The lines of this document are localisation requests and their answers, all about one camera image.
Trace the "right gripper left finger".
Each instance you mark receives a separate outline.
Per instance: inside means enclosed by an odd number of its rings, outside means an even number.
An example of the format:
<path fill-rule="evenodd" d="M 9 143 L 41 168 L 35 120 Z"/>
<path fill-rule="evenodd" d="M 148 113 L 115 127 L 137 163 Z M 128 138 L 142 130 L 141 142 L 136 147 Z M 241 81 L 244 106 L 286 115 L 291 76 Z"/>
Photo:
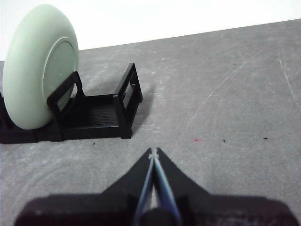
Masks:
<path fill-rule="evenodd" d="M 25 204 L 16 226 L 130 226 L 143 204 L 152 151 L 101 193 L 50 194 Z"/>

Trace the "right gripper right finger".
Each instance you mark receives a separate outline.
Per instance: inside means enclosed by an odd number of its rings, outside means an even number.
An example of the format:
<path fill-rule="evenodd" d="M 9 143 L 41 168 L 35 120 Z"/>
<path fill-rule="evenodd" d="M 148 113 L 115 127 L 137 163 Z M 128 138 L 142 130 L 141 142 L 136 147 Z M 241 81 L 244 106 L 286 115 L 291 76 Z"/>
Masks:
<path fill-rule="evenodd" d="M 289 207 L 263 196 L 211 194 L 160 149 L 153 150 L 161 207 L 182 226 L 296 226 Z"/>

